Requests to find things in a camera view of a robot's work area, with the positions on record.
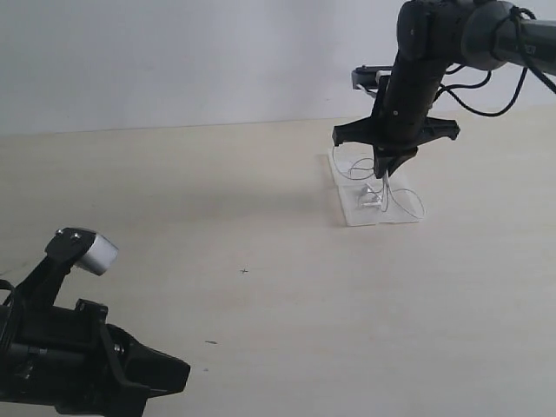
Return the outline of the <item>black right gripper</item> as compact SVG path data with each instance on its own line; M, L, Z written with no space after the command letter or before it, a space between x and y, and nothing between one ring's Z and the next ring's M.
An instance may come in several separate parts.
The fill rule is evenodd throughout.
M397 56L371 115L334 127L334 145L357 142L392 154L374 156L374 175L383 178L413 158L403 152L441 138L456 139L456 121L428 115L448 65L441 59L409 61Z

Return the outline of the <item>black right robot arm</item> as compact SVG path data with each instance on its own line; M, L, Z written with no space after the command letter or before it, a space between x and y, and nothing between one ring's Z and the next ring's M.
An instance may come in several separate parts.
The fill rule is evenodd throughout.
M456 88L443 78L456 67L491 74L511 63L554 90L555 23L508 1L406 1L390 66L362 65L354 89L374 98L370 116L334 127L334 146L372 147L381 179L416 156L419 146L460 133L455 120L429 116L434 102Z

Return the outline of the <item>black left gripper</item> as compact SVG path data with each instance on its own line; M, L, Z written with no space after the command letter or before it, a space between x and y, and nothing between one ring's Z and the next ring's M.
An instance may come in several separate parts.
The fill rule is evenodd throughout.
M1 401L58 413L127 413L130 382L149 396L185 390L191 366L106 322L106 307L30 312L1 355Z

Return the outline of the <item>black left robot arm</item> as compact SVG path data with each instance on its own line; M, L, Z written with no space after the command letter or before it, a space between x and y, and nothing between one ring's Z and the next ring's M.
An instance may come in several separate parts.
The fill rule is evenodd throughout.
M7 281L1 306L1 401L61 415L141 416L148 400L185 390L191 366L106 319L103 304L33 308Z

